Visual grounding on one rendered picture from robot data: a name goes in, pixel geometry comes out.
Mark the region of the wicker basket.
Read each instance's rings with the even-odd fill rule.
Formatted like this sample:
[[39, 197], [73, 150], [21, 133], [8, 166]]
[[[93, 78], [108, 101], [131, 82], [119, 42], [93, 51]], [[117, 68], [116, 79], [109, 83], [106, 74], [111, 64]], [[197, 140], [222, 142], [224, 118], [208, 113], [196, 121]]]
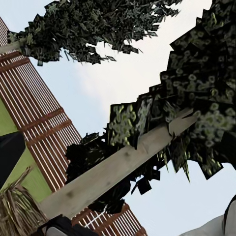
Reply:
[[[10, 229], [14, 236], [31, 236], [40, 226], [51, 220], [42, 212], [40, 202], [22, 186], [22, 181], [33, 169], [33, 166], [27, 167], [19, 179], [8, 183], [8, 187], [0, 191], [0, 236], [11, 236]], [[42, 230], [46, 236], [46, 227]]]

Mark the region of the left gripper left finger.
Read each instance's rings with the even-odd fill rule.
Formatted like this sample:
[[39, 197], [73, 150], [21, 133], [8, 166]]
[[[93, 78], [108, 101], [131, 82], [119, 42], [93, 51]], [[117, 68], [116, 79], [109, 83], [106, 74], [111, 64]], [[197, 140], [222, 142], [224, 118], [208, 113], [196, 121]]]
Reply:
[[0, 136], [0, 189], [26, 149], [22, 131]]

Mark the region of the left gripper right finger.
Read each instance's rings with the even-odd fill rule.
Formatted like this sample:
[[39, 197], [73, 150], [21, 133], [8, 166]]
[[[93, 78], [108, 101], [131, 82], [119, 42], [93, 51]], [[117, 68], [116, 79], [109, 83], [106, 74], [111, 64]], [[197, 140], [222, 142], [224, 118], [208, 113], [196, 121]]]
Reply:
[[236, 170], [236, 132], [225, 131], [220, 147]]

